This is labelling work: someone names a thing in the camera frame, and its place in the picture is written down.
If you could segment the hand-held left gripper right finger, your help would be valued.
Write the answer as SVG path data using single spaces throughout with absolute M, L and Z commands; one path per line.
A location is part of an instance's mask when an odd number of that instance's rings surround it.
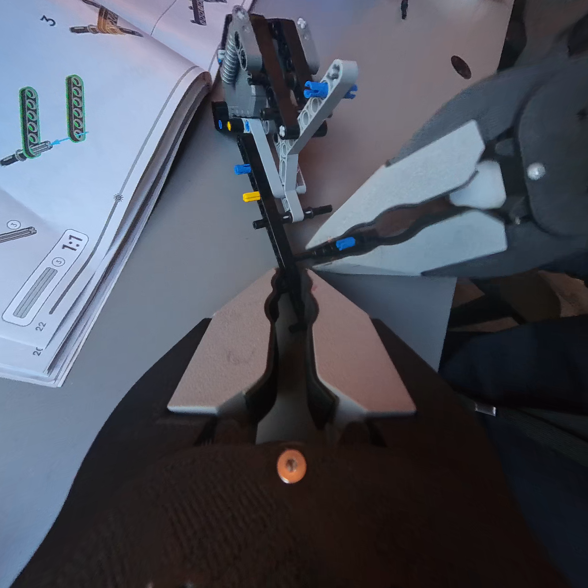
M 416 405 L 370 316 L 312 270 L 305 295 L 307 405 L 317 428 L 411 417 Z

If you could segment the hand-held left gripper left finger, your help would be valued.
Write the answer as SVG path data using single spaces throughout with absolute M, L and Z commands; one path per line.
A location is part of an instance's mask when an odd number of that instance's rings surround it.
M 167 407 L 173 413 L 266 416 L 277 392 L 278 270 L 267 271 L 210 320 Z

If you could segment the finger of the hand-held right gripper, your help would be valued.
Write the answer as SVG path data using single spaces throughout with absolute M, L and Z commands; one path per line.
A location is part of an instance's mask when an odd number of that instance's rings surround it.
M 482 241 L 491 251 L 505 251 L 504 224 L 488 214 L 506 200 L 503 174 L 498 162 L 481 161 L 483 152 L 479 126 L 471 120 L 407 157 L 381 166 L 321 225 L 306 250 L 333 241 L 354 227 L 371 224 L 391 209 L 420 205 L 448 194 L 454 206 L 480 212 L 481 219 L 492 226 Z
M 498 254 L 508 247 L 503 222 L 475 209 L 409 231 L 409 239 L 402 242 L 381 239 L 382 244 L 367 254 L 312 264 L 312 268 L 347 275 L 418 276 Z

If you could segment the black beam with blue pin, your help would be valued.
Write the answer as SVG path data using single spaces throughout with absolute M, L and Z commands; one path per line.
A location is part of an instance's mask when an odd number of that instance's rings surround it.
M 323 245 L 312 247 L 294 255 L 296 262 L 309 262 L 315 265 L 330 263 L 350 256 L 367 254 L 382 244 L 382 239 L 374 235 L 355 234 Z

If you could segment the partly built lego chassis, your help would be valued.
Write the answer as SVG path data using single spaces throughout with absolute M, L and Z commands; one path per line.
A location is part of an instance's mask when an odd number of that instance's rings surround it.
M 297 21 L 266 18 L 235 5 L 224 21 L 217 50 L 224 100 L 212 103 L 217 131 L 236 137 L 261 218 L 277 261 L 277 291 L 287 293 L 296 316 L 291 332 L 305 328 L 305 305 L 298 263 L 285 226 L 329 214 L 331 205 L 304 208 L 306 183 L 299 154 L 315 137 L 325 136 L 327 119 L 343 99 L 357 92 L 356 61 L 335 59 L 323 77 L 313 79 L 319 58 L 310 27 Z

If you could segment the open lego instruction booklet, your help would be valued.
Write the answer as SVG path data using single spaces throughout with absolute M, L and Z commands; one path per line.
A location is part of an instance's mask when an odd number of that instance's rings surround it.
M 1 377 L 59 387 L 253 1 L 1 1 Z

